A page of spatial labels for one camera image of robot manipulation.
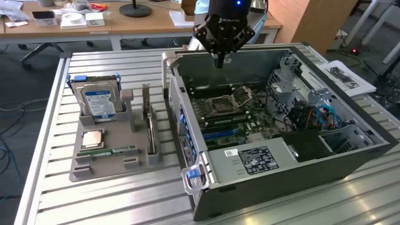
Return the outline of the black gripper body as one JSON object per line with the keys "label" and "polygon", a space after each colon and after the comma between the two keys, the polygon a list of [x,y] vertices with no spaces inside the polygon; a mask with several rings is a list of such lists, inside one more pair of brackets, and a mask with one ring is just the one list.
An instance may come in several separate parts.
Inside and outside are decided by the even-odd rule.
{"label": "black gripper body", "polygon": [[249,25],[250,0],[213,0],[207,16],[218,16],[219,27],[238,27],[241,30]]}

